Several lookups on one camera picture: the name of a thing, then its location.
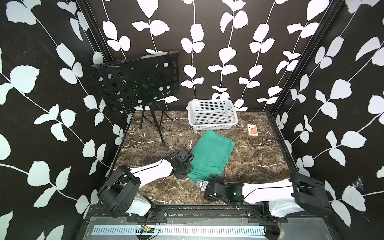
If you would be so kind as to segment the green long pants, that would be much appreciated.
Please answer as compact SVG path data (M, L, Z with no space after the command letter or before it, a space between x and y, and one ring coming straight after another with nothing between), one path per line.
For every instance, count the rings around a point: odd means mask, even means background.
M204 132L192 148L192 170L187 177L195 184L198 180L210 181L212 176L221 176L235 143L213 130Z

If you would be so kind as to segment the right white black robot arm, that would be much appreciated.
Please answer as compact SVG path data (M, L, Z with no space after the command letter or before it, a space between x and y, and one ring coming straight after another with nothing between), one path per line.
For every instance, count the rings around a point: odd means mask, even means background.
M266 184L226 183L221 177L212 175L211 181L197 180L196 186L205 192L206 200L222 201L231 208L266 204L267 215L275 218L300 212L316 216L333 213L329 203L331 195L325 185L300 173Z

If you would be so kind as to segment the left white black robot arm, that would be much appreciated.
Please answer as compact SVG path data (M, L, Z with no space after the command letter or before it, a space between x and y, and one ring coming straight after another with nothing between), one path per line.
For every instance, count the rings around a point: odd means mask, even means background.
M172 175L177 179L185 177L193 169L193 158L194 155L183 148L177 153L172 153L143 167L120 166L99 189L99 202L105 206L113 218L124 214L151 218L154 215L154 204L140 195L139 189Z

